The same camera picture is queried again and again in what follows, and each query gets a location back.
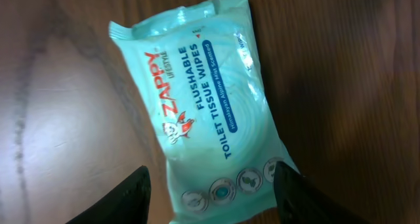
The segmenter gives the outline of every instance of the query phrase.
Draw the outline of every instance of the flushable wipes package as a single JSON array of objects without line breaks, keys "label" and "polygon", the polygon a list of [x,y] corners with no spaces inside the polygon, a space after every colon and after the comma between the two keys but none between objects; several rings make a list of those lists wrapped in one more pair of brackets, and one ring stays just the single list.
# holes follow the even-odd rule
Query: flushable wipes package
[{"label": "flushable wipes package", "polygon": [[278,137],[248,0],[208,0],[110,23],[167,159],[171,223],[237,223],[276,206]]}]

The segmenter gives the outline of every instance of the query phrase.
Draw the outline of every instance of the glossy table surface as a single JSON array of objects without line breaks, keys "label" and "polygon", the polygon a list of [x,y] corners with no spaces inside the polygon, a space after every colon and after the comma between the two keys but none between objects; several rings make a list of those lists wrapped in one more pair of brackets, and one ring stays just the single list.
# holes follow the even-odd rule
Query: glossy table surface
[{"label": "glossy table surface", "polygon": [[[64,223],[141,165],[149,221],[169,222],[165,158],[107,28],[201,1],[0,0],[0,223]],[[302,174],[372,223],[420,223],[420,0],[250,3]]]}]

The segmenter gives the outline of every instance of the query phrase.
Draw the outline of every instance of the wet wipes packet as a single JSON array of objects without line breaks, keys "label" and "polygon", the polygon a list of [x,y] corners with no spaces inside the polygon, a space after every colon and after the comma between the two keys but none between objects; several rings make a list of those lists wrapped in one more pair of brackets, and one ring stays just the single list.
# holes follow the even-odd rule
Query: wet wipes packet
[{"label": "wet wipes packet", "polygon": [[276,206],[297,170],[268,107],[248,0],[208,0],[110,23],[167,159],[171,223],[237,223]]}]

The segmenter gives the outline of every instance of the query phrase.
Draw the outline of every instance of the brand logo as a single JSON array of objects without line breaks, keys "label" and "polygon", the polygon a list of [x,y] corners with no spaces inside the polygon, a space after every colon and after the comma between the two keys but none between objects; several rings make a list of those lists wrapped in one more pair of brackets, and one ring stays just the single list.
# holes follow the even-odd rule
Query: brand logo
[{"label": "brand logo", "polygon": [[279,161],[282,161],[282,158],[279,157],[275,157],[275,158],[271,158],[269,161],[267,161],[267,163],[265,163],[264,165],[264,169],[263,169],[263,173],[264,173],[264,177],[265,179],[270,182],[273,183],[274,182],[274,172],[276,171],[276,164]]},{"label": "brand logo", "polygon": [[238,188],[246,194],[257,192],[263,185],[263,181],[263,175],[255,168],[243,169],[236,178]]},{"label": "brand logo", "polygon": [[235,184],[229,178],[218,179],[211,185],[209,195],[210,199],[216,204],[228,204],[235,199]]},{"label": "brand logo", "polygon": [[182,194],[181,199],[186,208],[193,212],[204,212],[209,206],[209,200],[201,191],[187,191]]},{"label": "brand logo", "polygon": [[183,112],[176,123],[163,123],[163,132],[168,136],[169,142],[175,144],[180,136],[189,138],[188,132],[191,130],[193,123],[193,119],[185,121],[185,112]]},{"label": "brand logo", "polygon": [[162,109],[165,116],[168,116],[169,112],[172,112],[173,114],[178,113],[177,109],[177,103],[175,102],[175,99],[171,98],[170,91],[171,86],[168,82],[164,82],[162,78],[162,74],[165,72],[164,70],[161,70],[159,66],[154,63],[154,60],[159,57],[159,54],[150,54],[150,53],[144,53],[147,57],[149,57],[148,65],[150,73],[152,73],[152,76],[154,77],[155,87],[159,93],[159,98],[162,101]]}]

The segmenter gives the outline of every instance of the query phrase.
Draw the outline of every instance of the leaf icon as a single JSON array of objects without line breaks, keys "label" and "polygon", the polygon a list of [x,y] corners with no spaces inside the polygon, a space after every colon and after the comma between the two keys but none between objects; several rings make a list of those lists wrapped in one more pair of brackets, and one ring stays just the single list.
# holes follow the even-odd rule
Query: leaf icon
[{"label": "leaf icon", "polygon": [[249,177],[242,177],[242,181],[243,181],[245,184],[250,184],[251,179],[250,179]]}]

